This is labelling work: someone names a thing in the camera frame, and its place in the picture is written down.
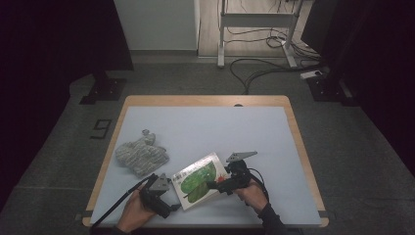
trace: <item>table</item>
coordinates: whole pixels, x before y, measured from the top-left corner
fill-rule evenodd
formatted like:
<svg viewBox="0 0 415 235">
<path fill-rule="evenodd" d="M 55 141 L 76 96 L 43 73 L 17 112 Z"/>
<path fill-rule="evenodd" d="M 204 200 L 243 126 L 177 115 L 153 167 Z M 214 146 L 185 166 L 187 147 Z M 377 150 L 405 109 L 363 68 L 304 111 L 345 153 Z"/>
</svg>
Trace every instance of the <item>table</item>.
<svg viewBox="0 0 415 235">
<path fill-rule="evenodd" d="M 294 51 L 291 46 L 293 34 L 300 17 L 302 1 L 299 0 L 296 11 L 293 13 L 267 13 L 267 14 L 251 14 L 251 13 L 227 13 L 226 4 L 228 0 L 222 0 L 220 11 L 220 34 L 217 47 L 217 65 L 220 68 L 225 66 L 225 27 L 287 27 L 289 29 L 285 41 L 283 41 L 283 50 L 287 57 L 287 61 L 291 68 L 296 68 L 297 63 L 294 59 Z"/>
<path fill-rule="evenodd" d="M 144 106 L 144 107 L 158 107 L 158 106 L 174 106 L 174 107 L 233 107 L 236 104 L 241 104 L 244 107 L 283 107 L 287 115 L 287 121 L 290 127 L 290 130 L 293 134 L 295 144 L 300 156 L 300 163 L 304 170 L 306 176 L 306 181 L 308 187 L 311 191 L 312 198 L 315 202 L 315 205 L 320 212 L 321 225 L 322 227 L 326 226 L 329 222 L 329 219 L 324 216 L 325 208 L 322 202 L 314 174 L 306 150 L 303 146 L 300 131 L 294 117 L 293 110 L 290 105 L 290 101 L 285 96 L 130 96 L 127 97 L 123 108 L 121 110 L 119 119 L 115 126 L 115 132 L 113 134 L 112 140 L 110 142 L 108 152 L 104 158 L 100 173 L 98 175 L 94 190 L 91 194 L 90 201 L 86 208 L 87 212 L 94 210 L 99 192 L 103 185 L 103 180 L 106 175 L 110 159 L 112 157 L 115 142 L 120 133 L 120 129 L 125 118 L 128 107 L 131 106 Z M 86 226 L 90 225 L 90 214 L 83 217 L 83 224 Z"/>
</svg>

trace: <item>gray carpet floor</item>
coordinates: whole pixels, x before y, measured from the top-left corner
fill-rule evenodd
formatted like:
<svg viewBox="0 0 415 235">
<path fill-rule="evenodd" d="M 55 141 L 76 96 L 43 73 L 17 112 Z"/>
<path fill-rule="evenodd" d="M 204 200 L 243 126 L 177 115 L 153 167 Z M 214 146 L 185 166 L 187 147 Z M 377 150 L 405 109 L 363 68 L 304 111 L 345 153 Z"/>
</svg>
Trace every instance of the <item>gray carpet floor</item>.
<svg viewBox="0 0 415 235">
<path fill-rule="evenodd" d="M 235 67 L 243 77 L 267 69 Z M 135 71 L 110 71 L 127 84 L 119 101 L 79 105 L 92 84 L 82 77 L 36 158 L 0 214 L 0 234 L 88 234 L 81 224 L 123 100 L 128 95 L 239 95 L 243 86 L 215 63 L 141 63 Z M 415 234 L 415 179 L 388 141 L 358 107 L 314 102 L 298 72 L 268 74 L 252 95 L 290 98 L 302 139 L 330 217 L 325 228 L 303 234 Z M 111 119 L 105 139 L 97 119 Z"/>
</svg>

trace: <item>black cable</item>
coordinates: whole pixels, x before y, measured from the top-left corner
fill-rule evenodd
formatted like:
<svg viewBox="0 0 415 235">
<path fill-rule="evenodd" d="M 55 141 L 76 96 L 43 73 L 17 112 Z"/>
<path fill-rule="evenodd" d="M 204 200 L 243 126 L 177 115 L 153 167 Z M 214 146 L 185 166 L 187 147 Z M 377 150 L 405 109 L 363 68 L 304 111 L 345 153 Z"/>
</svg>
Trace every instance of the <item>black cable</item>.
<svg viewBox="0 0 415 235">
<path fill-rule="evenodd" d="M 229 43 L 229 42 L 236 42 L 236 41 L 239 41 L 239 42 L 257 42 L 257 41 L 265 41 L 265 40 L 267 40 L 268 39 L 268 37 L 265 37 L 265 38 L 260 38 L 260 39 L 255 39 L 255 40 L 242 40 L 242 39 L 235 39 L 235 40 L 230 40 L 230 41 L 225 41 L 225 40 L 223 40 L 224 42 L 226 42 L 226 43 Z"/>
<path fill-rule="evenodd" d="M 291 13 L 294 12 L 294 6 L 296 6 L 296 1 L 293 1 L 293 9 L 291 9 Z"/>
<path fill-rule="evenodd" d="M 125 192 L 124 195 L 122 195 L 121 198 L 118 199 L 118 201 L 116 201 L 115 204 L 113 204 L 112 207 L 110 207 L 109 210 L 107 210 L 107 212 L 104 213 L 104 215 L 102 215 L 89 229 L 89 233 L 92 234 L 93 229 L 95 229 L 98 225 L 100 225 L 100 223 L 108 216 L 110 215 L 111 212 L 113 212 L 121 203 L 122 201 L 125 200 L 126 197 L 128 197 L 128 195 L 130 195 L 132 192 L 134 192 L 134 190 L 136 190 L 138 187 L 140 187 L 145 181 L 147 181 L 151 176 L 148 176 L 146 178 L 144 178 L 143 180 L 141 180 L 140 182 L 138 182 L 136 185 L 134 185 L 132 188 L 130 188 L 127 192 Z"/>
<path fill-rule="evenodd" d="M 275 0 L 274 5 L 271 6 L 271 8 L 268 10 L 268 13 L 271 12 L 271 10 L 277 5 L 277 0 Z"/>
<path fill-rule="evenodd" d="M 253 170 L 253 171 L 255 171 L 256 173 L 258 173 L 258 175 L 259 175 L 259 177 L 260 177 L 260 180 L 262 181 L 263 186 L 265 186 L 265 181 L 263 180 L 263 178 L 262 178 L 262 174 L 260 174 L 260 173 L 259 173 L 259 171 L 257 171 L 257 170 L 256 170 L 256 169 L 254 169 L 254 168 L 248 168 L 248 170 Z"/>
<path fill-rule="evenodd" d="M 247 9 L 245 9 L 244 5 L 242 4 L 242 0 L 240 0 L 240 3 L 241 3 L 242 9 L 244 9 L 245 13 L 247 13 Z"/>
<path fill-rule="evenodd" d="M 259 71 L 254 72 L 253 74 L 251 74 L 247 79 L 243 80 L 241 77 L 239 77 L 237 74 L 235 74 L 235 72 L 233 70 L 234 65 L 236 63 L 242 62 L 242 61 L 258 61 L 258 62 L 262 62 L 262 63 L 266 63 L 268 65 L 271 65 L 272 67 L 276 67 L 276 69 L 259 70 Z M 230 65 L 230 71 L 244 85 L 245 90 L 244 90 L 244 92 L 242 94 L 243 95 L 249 95 L 250 94 L 251 83 L 255 79 L 257 79 L 257 78 L 259 78 L 259 77 L 261 77 L 263 75 L 266 75 L 266 74 L 269 74 L 269 73 L 272 73 L 272 72 L 281 72 L 281 71 L 291 72 L 291 71 L 315 70 L 315 69 L 321 68 L 323 66 L 324 66 L 324 64 L 322 62 L 320 62 L 317 65 L 308 66 L 308 67 L 305 67 L 305 68 L 296 68 L 296 69 L 293 69 L 293 68 L 286 68 L 286 67 L 283 67 L 283 66 L 280 66 L 280 65 L 276 65 L 276 64 L 273 64 L 271 62 L 263 61 L 263 60 L 260 60 L 260 59 L 238 59 L 238 60 L 235 60 L 235 61 L 233 61 L 231 63 L 231 65 Z"/>
<path fill-rule="evenodd" d="M 260 173 L 259 173 L 259 176 L 261 177 L 261 179 L 262 179 L 262 182 L 255 176 L 255 175 L 253 175 L 252 173 L 250 173 L 250 176 L 251 176 L 251 179 L 253 179 L 258 185 L 259 185 L 259 187 L 262 189 L 262 192 L 263 192 L 263 195 L 265 196 L 265 198 L 266 198 L 266 201 L 268 201 L 269 202 L 269 195 L 268 195 L 268 191 L 266 190 L 266 188 L 265 188 L 265 184 L 263 183 L 263 178 L 262 178 L 262 175 L 260 175 Z"/>
<path fill-rule="evenodd" d="M 253 29 L 253 30 L 249 30 L 249 31 L 232 32 L 232 31 L 230 31 L 230 30 L 229 30 L 229 27 L 227 27 L 227 28 L 228 28 L 229 33 L 231 33 L 231 34 L 235 34 L 235 35 L 244 34 L 244 33 L 249 33 L 249 32 L 256 32 L 256 31 L 267 31 L 267 30 L 269 30 L 269 28 L 260 28 L 260 29 Z"/>
</svg>

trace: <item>green illustrated book cover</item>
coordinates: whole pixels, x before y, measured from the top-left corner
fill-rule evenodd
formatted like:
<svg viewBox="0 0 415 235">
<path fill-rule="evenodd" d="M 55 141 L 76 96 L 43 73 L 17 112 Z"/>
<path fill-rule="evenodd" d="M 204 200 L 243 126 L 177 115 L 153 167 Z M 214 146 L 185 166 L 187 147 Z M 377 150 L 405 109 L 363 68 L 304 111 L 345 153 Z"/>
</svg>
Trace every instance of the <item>green illustrated book cover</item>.
<svg viewBox="0 0 415 235">
<path fill-rule="evenodd" d="M 174 189 L 184 211 L 219 194 L 208 189 L 207 181 L 222 181 L 227 175 L 216 153 L 211 153 L 187 166 L 171 177 Z"/>
</svg>

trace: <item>crumpled fabric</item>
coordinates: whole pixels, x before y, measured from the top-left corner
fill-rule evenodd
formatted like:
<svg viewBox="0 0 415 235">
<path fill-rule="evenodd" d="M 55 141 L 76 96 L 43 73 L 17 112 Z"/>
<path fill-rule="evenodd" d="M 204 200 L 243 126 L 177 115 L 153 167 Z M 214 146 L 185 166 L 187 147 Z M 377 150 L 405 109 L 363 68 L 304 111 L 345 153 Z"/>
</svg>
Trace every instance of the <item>crumpled fabric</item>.
<svg viewBox="0 0 415 235">
<path fill-rule="evenodd" d="M 138 177 L 143 177 L 168 162 L 166 150 L 153 146 L 156 134 L 143 130 L 143 137 L 135 142 L 127 142 L 116 148 L 116 158 Z"/>
</svg>

